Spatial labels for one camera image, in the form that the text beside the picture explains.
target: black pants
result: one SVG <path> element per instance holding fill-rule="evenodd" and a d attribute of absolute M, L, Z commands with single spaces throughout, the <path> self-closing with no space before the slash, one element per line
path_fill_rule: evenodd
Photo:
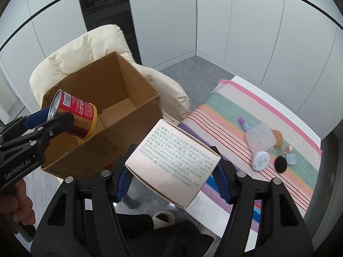
<path fill-rule="evenodd" d="M 148 214 L 117 217 L 133 257 L 202 257 L 213 242 L 190 221 L 154 230 Z"/>

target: cream chair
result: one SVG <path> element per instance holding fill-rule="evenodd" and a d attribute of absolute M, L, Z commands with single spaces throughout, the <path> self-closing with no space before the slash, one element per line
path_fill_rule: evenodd
<path fill-rule="evenodd" d="M 161 96 L 163 118 L 178 125 L 189 114 L 189 98 L 181 86 L 153 68 L 137 64 L 117 25 L 104 25 L 85 33 L 48 56 L 33 71 L 30 86 L 39 105 L 61 80 L 105 55 L 117 51 L 154 86 Z"/>

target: open cardboard box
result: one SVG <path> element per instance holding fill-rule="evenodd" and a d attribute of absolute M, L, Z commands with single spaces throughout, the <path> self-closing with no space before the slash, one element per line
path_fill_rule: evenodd
<path fill-rule="evenodd" d="M 46 93 L 42 108 L 51 105 L 58 89 L 98 110 L 88 140 L 61 134 L 50 141 L 42 169 L 60 178 L 94 176 L 139 144 L 162 118 L 159 94 L 116 52 L 64 78 Z"/>
<path fill-rule="evenodd" d="M 125 165 L 152 191 L 186 208 L 219 160 L 220 156 L 204 143 L 161 119 Z"/>

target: human hand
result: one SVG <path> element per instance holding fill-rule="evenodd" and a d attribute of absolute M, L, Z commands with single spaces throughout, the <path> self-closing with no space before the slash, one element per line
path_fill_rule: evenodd
<path fill-rule="evenodd" d="M 12 214 L 16 222 L 23 225 L 36 223 L 35 211 L 32 209 L 32 200 L 26 195 L 26 184 L 23 179 L 15 184 L 15 195 L 0 196 L 0 212 Z"/>

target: screw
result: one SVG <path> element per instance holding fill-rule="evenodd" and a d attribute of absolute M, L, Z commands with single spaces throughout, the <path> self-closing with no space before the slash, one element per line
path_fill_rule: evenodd
<path fill-rule="evenodd" d="M 247 174 L 244 172 L 244 171 L 238 171 L 237 172 L 237 176 L 240 177 L 240 178 L 245 178 Z"/>
<path fill-rule="evenodd" d="M 73 180 L 74 178 L 72 176 L 69 176 L 69 177 L 66 177 L 65 182 L 70 184 Z"/>
<path fill-rule="evenodd" d="M 281 180 L 280 180 L 279 178 L 274 178 L 274 179 L 273 179 L 273 183 L 275 183 L 276 185 L 279 185 L 279 184 L 281 184 L 282 182 L 281 182 Z"/>
<path fill-rule="evenodd" d="M 103 172 L 101 172 L 101 175 L 103 177 L 108 177 L 110 174 L 111 174 L 111 171 L 109 171 L 109 170 L 104 170 Z"/>

